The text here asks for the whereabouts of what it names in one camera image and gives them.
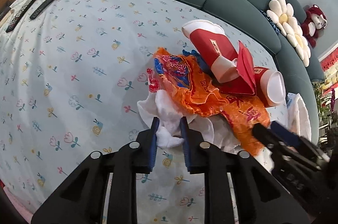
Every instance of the orange cloth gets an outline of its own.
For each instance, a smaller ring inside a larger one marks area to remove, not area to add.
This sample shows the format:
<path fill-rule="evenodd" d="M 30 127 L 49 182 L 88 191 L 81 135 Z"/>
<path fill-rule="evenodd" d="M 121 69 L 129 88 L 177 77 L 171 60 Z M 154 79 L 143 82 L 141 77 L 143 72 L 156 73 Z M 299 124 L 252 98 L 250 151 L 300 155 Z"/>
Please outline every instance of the orange cloth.
<path fill-rule="evenodd" d="M 254 124 L 270 124 L 269 114 L 257 96 L 221 94 L 196 58 L 171 55 L 164 48 L 154 54 L 155 69 L 173 101 L 191 114 L 202 117 L 221 113 L 229 122 L 241 146 L 251 155 L 263 148 L 251 133 Z"/>

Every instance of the black remote control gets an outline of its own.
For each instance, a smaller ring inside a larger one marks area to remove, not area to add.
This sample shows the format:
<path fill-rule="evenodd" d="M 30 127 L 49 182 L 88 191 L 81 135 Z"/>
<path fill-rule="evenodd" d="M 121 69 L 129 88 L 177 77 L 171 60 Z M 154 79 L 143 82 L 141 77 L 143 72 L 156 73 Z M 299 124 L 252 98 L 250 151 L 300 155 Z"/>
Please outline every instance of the black remote control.
<path fill-rule="evenodd" d="M 29 17 L 31 20 L 34 20 L 48 5 L 50 5 L 54 0 L 45 0 Z"/>
<path fill-rule="evenodd" d="M 21 18 L 23 17 L 23 15 L 25 15 L 25 13 L 27 12 L 27 10 L 32 6 L 32 4 L 35 2 L 36 0 L 27 0 L 25 2 L 25 4 L 20 8 L 20 10 L 15 14 L 13 20 L 11 21 L 11 23 L 9 24 L 9 26 L 6 29 L 6 32 L 11 32 L 14 30 L 14 28 L 16 27 L 16 25 L 18 24 L 18 22 L 21 20 Z"/>

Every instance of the floral bedsheet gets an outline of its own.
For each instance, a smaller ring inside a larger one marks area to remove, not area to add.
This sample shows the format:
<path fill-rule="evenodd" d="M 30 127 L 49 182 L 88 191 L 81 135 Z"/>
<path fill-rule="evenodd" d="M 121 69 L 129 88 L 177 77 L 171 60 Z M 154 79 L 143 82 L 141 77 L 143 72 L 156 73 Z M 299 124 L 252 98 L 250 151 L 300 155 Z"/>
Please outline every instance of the floral bedsheet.
<path fill-rule="evenodd" d="M 174 0 L 56 0 L 31 21 L 43 1 L 13 32 L 5 32 L 10 19 L 0 28 L 0 179 L 31 212 L 92 151 L 117 151 L 147 128 L 136 106 L 148 95 L 146 69 L 158 47 L 194 49 L 183 23 L 218 23 L 255 65 L 276 70 L 250 37 Z M 285 104 L 268 111 L 287 124 Z M 259 161 L 271 167 L 268 153 Z M 204 223 L 203 175 L 187 173 L 180 147 L 158 150 L 137 192 L 139 223 Z"/>

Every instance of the white fabric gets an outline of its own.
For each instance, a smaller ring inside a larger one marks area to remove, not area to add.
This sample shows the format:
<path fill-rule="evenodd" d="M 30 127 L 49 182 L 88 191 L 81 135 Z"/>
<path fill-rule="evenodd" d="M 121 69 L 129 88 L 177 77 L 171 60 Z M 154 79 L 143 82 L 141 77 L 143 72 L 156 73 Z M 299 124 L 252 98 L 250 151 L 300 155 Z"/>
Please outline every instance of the white fabric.
<path fill-rule="evenodd" d="M 188 124 L 191 123 L 189 126 L 191 129 L 200 131 L 205 141 L 214 143 L 214 129 L 211 121 L 196 114 L 183 114 L 163 89 L 155 93 L 149 92 L 146 100 L 137 102 L 137 108 L 148 127 L 151 127 L 154 117 L 159 118 L 156 136 L 157 146 L 161 149 L 176 147 L 183 143 L 182 138 L 173 137 L 173 135 L 181 135 L 179 125 L 183 116 L 186 116 Z"/>
<path fill-rule="evenodd" d="M 149 93 L 152 54 L 195 49 L 183 23 L 218 23 L 237 51 L 238 40 L 248 47 L 255 66 L 277 70 L 258 42 L 178 1 L 56 0 L 30 21 L 43 1 L 13 32 L 5 32 L 9 19 L 0 29 L 0 179 L 31 212 L 92 151 L 117 151 L 147 129 L 136 103 Z M 267 110 L 287 124 L 285 103 Z M 189 127 L 201 128 L 197 118 Z M 139 223 L 190 223 L 192 216 L 191 224 L 204 223 L 204 175 L 189 175 L 181 147 L 158 149 L 153 172 L 136 177 Z"/>
<path fill-rule="evenodd" d="M 308 110 L 299 93 L 288 93 L 288 130 L 311 141 Z"/>

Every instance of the red teddy bear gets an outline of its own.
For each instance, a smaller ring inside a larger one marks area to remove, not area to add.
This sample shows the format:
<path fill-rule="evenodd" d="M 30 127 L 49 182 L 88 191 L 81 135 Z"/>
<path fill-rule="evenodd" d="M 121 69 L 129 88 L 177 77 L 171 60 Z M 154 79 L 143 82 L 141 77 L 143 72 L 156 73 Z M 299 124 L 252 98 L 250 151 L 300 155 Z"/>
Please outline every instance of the red teddy bear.
<path fill-rule="evenodd" d="M 305 36 L 312 47 L 316 46 L 319 30 L 327 25 L 326 17 L 323 11 L 317 5 L 313 5 L 306 11 L 306 20 L 300 26 Z"/>

